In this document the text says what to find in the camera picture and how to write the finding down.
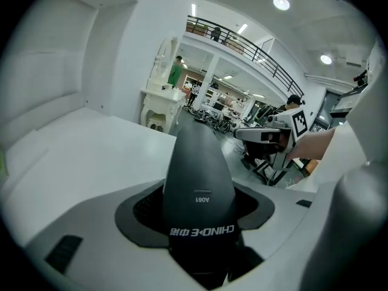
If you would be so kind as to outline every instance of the fluorescent light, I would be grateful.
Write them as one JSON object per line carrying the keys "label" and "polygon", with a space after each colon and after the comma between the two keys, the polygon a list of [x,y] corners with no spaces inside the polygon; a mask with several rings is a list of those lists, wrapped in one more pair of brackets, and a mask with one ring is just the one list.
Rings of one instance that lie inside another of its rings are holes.
{"label": "fluorescent light", "polygon": [[247,28],[247,27],[248,27],[247,24],[242,25],[240,30],[237,31],[237,33],[240,35],[245,30],[245,28]]}
{"label": "fluorescent light", "polygon": [[282,11],[286,11],[290,8],[290,2],[287,0],[273,0],[273,4]]}
{"label": "fluorescent light", "polygon": [[196,16],[196,5],[194,3],[192,3],[192,16]]}
{"label": "fluorescent light", "polygon": [[332,59],[327,55],[321,55],[321,60],[326,65],[330,65],[332,63]]}

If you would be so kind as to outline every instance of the black metal railing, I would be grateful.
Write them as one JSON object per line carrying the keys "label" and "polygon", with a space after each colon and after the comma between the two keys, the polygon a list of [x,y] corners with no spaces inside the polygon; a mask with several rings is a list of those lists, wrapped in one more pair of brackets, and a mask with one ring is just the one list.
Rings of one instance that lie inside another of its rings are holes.
{"label": "black metal railing", "polygon": [[298,84],[271,56],[253,42],[239,35],[237,32],[231,31],[230,29],[214,22],[207,21],[206,19],[190,15],[187,20],[186,31],[224,44],[247,59],[253,61],[270,76],[277,79],[280,84],[286,88],[290,95],[296,94],[300,97],[304,95]]}

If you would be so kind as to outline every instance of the wooden table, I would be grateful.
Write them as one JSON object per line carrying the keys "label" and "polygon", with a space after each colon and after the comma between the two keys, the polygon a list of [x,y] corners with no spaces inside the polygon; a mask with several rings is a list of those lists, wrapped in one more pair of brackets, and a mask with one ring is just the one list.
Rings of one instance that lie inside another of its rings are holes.
{"label": "wooden table", "polygon": [[149,111],[163,114],[166,116],[166,124],[163,132],[169,133],[174,118],[175,124],[178,124],[177,119],[184,104],[186,94],[176,89],[162,90],[161,92],[143,89],[141,92],[145,93],[145,98],[140,116],[140,124],[147,126]]}

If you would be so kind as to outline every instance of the floor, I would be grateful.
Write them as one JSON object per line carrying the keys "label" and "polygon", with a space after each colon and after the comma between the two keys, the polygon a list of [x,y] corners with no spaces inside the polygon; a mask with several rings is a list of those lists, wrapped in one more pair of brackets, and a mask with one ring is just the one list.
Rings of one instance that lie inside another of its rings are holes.
{"label": "floor", "polygon": [[[178,118],[178,125],[171,129],[170,135],[178,136],[181,128],[187,124],[191,124],[192,122],[194,122],[193,116],[189,112],[182,110]],[[232,178],[238,178],[257,184],[263,184],[260,177],[254,174],[252,169],[247,170],[240,161],[240,159],[243,157],[243,143],[240,140],[235,139],[232,133],[225,135],[223,133],[216,132],[216,137],[219,140],[221,150],[229,166]]]}

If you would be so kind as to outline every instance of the chair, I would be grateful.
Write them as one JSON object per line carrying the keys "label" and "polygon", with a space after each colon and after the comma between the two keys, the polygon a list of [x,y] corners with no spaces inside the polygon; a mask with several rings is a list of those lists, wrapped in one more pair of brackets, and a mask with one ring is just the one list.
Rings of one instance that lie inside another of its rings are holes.
{"label": "chair", "polygon": [[154,113],[150,117],[147,127],[150,129],[155,129],[159,132],[163,132],[165,125],[166,125],[166,116],[163,114]]}

